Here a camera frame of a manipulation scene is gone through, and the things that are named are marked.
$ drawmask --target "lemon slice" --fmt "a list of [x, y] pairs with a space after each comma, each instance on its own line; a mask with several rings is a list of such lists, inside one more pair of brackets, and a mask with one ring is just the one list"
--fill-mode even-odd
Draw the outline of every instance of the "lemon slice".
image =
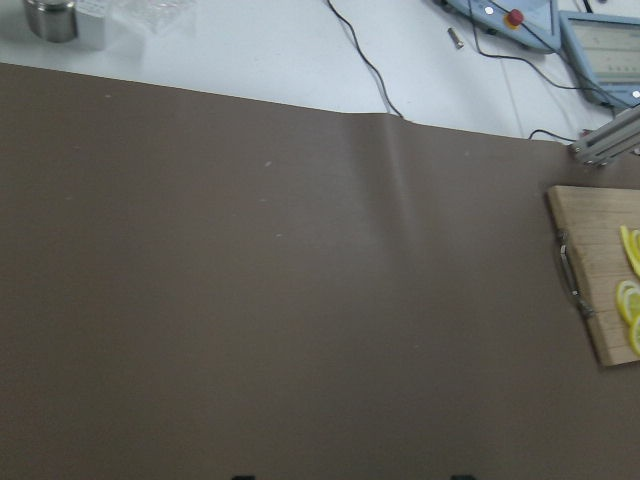
[[633, 252], [633, 256], [636, 257], [636, 260], [640, 262], [640, 230], [634, 230], [631, 232], [631, 237], [629, 238], [629, 247]]
[[636, 317], [629, 329], [629, 342], [636, 355], [640, 355], [640, 315]]
[[622, 237], [622, 244], [624, 245], [624, 251], [627, 253], [627, 259], [629, 260], [633, 271], [640, 277], [640, 254], [636, 255], [638, 247], [636, 246], [633, 248], [631, 245], [633, 236], [629, 233], [629, 229], [626, 225], [620, 226], [620, 237]]
[[634, 289], [640, 291], [640, 285], [631, 280], [623, 280], [616, 287], [616, 303], [622, 302], [622, 295], [629, 289]]
[[622, 301], [618, 303], [618, 311], [632, 325], [636, 317], [640, 316], [640, 290], [627, 288], [622, 294]]

